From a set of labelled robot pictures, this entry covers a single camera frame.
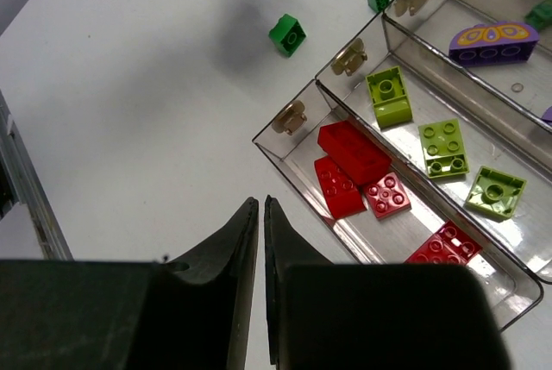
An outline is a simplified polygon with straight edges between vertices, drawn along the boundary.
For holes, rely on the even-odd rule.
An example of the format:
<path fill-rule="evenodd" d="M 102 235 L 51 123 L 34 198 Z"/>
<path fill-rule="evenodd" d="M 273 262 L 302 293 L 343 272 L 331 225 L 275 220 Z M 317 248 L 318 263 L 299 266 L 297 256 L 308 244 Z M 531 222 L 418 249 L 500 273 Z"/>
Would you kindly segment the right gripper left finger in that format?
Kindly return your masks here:
<path fill-rule="evenodd" d="M 2 368 L 244 368 L 258 227 L 248 198 L 170 261 L 3 261 Z"/>

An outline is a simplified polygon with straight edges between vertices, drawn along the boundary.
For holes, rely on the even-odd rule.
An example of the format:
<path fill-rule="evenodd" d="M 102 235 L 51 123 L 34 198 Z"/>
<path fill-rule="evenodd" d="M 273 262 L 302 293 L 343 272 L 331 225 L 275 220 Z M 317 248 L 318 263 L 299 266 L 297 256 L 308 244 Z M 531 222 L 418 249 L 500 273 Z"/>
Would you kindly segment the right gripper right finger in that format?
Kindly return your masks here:
<path fill-rule="evenodd" d="M 465 267 L 335 264 L 264 214 L 269 356 L 278 369 L 508 369 L 479 282 Z"/>

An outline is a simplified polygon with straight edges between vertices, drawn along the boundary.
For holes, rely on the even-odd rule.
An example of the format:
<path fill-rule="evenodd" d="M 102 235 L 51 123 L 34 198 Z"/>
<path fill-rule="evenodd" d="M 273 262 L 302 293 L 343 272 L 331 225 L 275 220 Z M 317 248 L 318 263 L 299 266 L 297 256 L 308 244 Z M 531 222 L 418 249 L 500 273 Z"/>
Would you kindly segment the green lego plate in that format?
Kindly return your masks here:
<path fill-rule="evenodd" d="M 291 57 L 303 43 L 306 33 L 297 18 L 284 14 L 269 31 L 268 37 L 286 57 Z"/>

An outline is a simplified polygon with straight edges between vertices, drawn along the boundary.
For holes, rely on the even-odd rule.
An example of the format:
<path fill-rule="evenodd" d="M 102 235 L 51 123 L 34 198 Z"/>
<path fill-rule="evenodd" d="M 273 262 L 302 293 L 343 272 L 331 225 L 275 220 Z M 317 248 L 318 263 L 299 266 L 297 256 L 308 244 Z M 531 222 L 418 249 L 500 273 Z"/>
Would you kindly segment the red curved lego piece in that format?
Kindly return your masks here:
<path fill-rule="evenodd" d="M 325 203 L 334 219 L 353 216 L 367 209 L 356 184 L 329 156 L 315 160 L 314 168 Z"/>

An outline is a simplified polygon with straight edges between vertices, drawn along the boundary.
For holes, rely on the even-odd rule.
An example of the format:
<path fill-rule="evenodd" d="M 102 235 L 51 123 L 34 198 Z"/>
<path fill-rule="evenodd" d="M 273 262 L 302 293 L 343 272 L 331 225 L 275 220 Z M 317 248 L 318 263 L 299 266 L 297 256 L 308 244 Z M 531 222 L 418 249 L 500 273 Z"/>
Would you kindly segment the red small lego brick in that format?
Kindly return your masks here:
<path fill-rule="evenodd" d="M 365 185 L 362 191 L 378 220 L 411 208 L 411 201 L 395 172 L 389 172 L 380 180 Z"/>

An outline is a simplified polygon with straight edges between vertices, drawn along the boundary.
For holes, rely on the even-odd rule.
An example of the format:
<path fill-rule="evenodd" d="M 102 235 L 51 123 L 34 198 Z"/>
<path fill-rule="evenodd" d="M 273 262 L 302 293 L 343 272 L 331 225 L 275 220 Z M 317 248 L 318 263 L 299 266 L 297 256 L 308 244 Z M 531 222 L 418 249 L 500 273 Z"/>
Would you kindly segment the red long lego brick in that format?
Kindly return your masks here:
<path fill-rule="evenodd" d="M 390 157 L 349 121 L 322 126 L 317 143 L 356 185 L 380 180 L 391 165 Z"/>

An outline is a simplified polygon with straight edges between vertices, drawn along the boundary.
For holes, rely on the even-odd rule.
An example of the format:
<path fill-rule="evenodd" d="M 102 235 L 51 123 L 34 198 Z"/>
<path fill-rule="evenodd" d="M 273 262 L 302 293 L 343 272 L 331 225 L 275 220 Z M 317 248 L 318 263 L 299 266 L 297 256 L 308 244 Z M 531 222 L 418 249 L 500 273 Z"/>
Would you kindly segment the lime lego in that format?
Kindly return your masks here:
<path fill-rule="evenodd" d="M 369 74 L 366 82 L 381 129 L 412 121 L 410 100 L 399 66 Z"/>

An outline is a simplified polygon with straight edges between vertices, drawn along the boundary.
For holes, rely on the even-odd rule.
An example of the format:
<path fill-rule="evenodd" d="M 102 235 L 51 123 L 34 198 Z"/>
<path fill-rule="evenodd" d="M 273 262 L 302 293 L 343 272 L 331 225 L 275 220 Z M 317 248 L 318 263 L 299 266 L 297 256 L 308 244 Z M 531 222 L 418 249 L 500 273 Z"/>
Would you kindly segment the purple curved lego piece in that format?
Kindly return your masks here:
<path fill-rule="evenodd" d="M 448 57 L 464 67 L 527 62 L 540 35 L 522 22 L 495 22 L 465 28 L 449 43 Z"/>

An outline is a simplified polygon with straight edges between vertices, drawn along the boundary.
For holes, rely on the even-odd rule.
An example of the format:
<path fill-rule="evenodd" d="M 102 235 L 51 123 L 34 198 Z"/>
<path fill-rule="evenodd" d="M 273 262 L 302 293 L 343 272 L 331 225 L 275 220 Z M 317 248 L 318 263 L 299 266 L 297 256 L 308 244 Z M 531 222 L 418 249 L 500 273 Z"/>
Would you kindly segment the purple lego base brick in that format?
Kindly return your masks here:
<path fill-rule="evenodd" d="M 552 125 L 552 107 L 547 108 L 547 110 L 543 113 L 542 121 L 548 125 Z"/>

